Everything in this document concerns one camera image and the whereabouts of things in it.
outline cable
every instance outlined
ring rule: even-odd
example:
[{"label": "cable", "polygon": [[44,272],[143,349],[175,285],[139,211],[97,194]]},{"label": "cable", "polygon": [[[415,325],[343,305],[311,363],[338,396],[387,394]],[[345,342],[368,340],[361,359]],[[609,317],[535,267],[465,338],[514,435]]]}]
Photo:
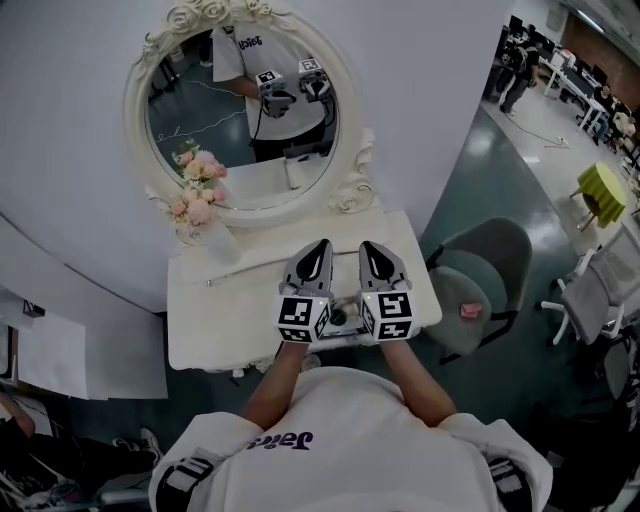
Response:
[{"label": "cable", "polygon": [[[333,94],[330,96],[330,98],[331,98],[331,108],[333,109],[333,117],[331,118],[331,121],[329,121],[324,125],[325,128],[328,128],[329,126],[331,126],[336,120],[336,101],[333,99]],[[325,111],[324,117],[326,119],[327,117],[329,117],[329,109],[324,103],[322,105],[324,106],[324,111]]]},{"label": "cable", "polygon": [[533,133],[533,132],[530,132],[530,131],[528,131],[528,130],[525,130],[522,126],[520,126],[520,125],[519,125],[518,123],[516,123],[513,119],[511,119],[511,117],[510,117],[510,116],[508,116],[507,114],[504,114],[504,116],[505,116],[509,121],[511,121],[513,124],[515,124],[515,125],[516,125],[520,130],[522,130],[524,133],[528,133],[529,135],[533,135],[534,137],[537,137],[538,139],[541,139],[541,140],[543,140],[543,141],[545,141],[545,142],[548,142],[548,143],[550,143],[550,144],[553,144],[554,146],[564,146],[564,145],[565,145],[565,144],[564,144],[564,142],[555,142],[555,141],[552,141],[552,140],[549,140],[549,139],[545,139],[544,137],[542,137],[542,136],[538,135],[537,133]]},{"label": "cable", "polygon": [[264,101],[260,102],[260,114],[258,114],[258,126],[256,126],[256,133],[251,137],[251,142],[249,142],[249,147],[253,147],[253,142],[256,140],[258,136],[258,132],[260,131],[260,123],[262,122],[262,110],[264,109]]},{"label": "cable", "polygon": [[198,80],[184,80],[185,82],[189,82],[190,84],[198,84],[201,85],[202,87],[206,87],[207,89],[211,89],[212,91],[218,91],[218,92],[226,92],[229,94],[233,94],[234,96],[237,96],[238,98],[244,98],[244,96],[242,94],[236,94],[233,91],[227,91],[226,89],[217,89],[216,87],[211,87],[210,85],[204,84],[202,82],[199,82]]},{"label": "cable", "polygon": [[231,119],[234,116],[237,116],[238,114],[244,114],[247,111],[247,109],[241,110],[239,112],[234,112],[233,114],[231,114],[229,117],[225,117],[224,119],[220,119],[220,121],[218,121],[217,123],[214,124],[210,124],[209,126],[205,126],[204,128],[200,129],[200,130],[194,130],[192,132],[189,133],[180,133],[180,127],[178,126],[175,130],[175,132],[173,133],[173,135],[170,135],[169,137],[165,137],[162,133],[158,134],[158,140],[154,141],[156,144],[160,144],[161,142],[165,142],[169,139],[175,139],[176,137],[189,137],[191,135],[193,135],[194,133],[200,133],[203,132],[205,130],[208,130],[209,128],[214,128],[215,126],[218,126],[220,123],[223,123],[224,121],[228,121],[229,119]]}]

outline mirror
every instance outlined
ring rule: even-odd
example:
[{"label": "mirror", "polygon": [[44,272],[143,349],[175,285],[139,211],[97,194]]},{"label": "mirror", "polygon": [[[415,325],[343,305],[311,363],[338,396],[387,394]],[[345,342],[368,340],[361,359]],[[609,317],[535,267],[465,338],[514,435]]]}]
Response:
[{"label": "mirror", "polygon": [[190,37],[160,61],[147,132],[174,180],[213,189],[218,206],[256,210],[318,181],[332,157],[337,110],[307,50],[257,23],[236,23]]}]

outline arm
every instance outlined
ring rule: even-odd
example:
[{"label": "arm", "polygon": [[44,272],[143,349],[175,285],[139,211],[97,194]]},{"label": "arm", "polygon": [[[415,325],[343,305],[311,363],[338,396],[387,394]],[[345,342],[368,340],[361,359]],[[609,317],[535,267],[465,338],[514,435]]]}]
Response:
[{"label": "arm", "polygon": [[427,427],[437,427],[457,412],[447,392],[433,380],[405,340],[385,341],[380,347],[407,407]]},{"label": "arm", "polygon": [[283,343],[275,361],[253,392],[241,416],[263,430],[276,425],[289,409],[308,346]]},{"label": "arm", "polygon": [[256,84],[255,81],[247,78],[246,76],[233,78],[227,83],[229,84],[229,88],[236,94],[246,96],[247,98],[251,98],[253,100],[260,99],[260,90],[258,89],[258,84]]},{"label": "arm", "polygon": [[4,407],[6,411],[15,418],[20,430],[24,432],[27,439],[31,439],[36,432],[36,424],[21,407],[14,402],[10,396],[0,393],[0,406]]}]

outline shoulder strap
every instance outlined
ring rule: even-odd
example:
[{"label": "shoulder strap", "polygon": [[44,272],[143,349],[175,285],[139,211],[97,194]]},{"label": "shoulder strap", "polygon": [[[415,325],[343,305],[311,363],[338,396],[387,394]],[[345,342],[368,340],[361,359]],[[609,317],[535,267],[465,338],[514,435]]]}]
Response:
[{"label": "shoulder strap", "polygon": [[527,475],[509,459],[489,463],[498,499],[507,512],[532,512],[533,501]]},{"label": "shoulder strap", "polygon": [[158,512],[186,512],[196,486],[213,471],[206,459],[187,457],[162,475],[156,492]]}]

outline gray chair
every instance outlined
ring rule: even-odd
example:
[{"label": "gray chair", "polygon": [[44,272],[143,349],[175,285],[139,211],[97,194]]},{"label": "gray chair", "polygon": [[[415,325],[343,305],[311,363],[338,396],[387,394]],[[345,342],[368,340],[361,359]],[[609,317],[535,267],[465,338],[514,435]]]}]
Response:
[{"label": "gray chair", "polygon": [[[536,309],[552,309],[564,315],[551,343],[560,342],[569,322],[576,338],[587,345],[599,335],[613,339],[624,317],[624,302],[640,288],[640,244],[623,225],[602,249],[589,249],[569,279],[568,284],[562,279],[552,283],[562,290],[561,304],[536,302]],[[609,321],[609,307],[618,308],[616,320],[612,329],[603,329]]]},{"label": "gray chair", "polygon": [[[456,269],[439,266],[438,258],[445,251],[471,253],[489,263],[504,284],[505,310],[494,313],[491,302],[475,281]],[[527,233],[515,222],[501,217],[458,233],[436,248],[427,260],[427,270],[442,308],[442,320],[426,330],[431,338],[454,354],[443,358],[441,364],[470,354],[509,332],[522,305],[530,262],[531,241]],[[461,317],[460,307],[468,303],[482,304],[476,319]],[[504,326],[483,338],[489,322],[505,320]]]}]

